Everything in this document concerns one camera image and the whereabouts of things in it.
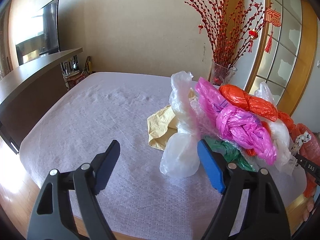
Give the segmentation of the person's hand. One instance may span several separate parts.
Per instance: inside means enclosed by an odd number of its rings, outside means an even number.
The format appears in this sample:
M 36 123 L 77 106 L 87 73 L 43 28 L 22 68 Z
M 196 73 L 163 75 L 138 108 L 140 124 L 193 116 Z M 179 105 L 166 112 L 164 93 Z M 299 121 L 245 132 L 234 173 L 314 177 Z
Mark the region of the person's hand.
M 314 200 L 313 198 L 309 198 L 307 204 L 306 204 L 306 208 L 303 212 L 303 221 L 306 222 L 310 216 L 310 213 L 313 211 L 314 208 Z

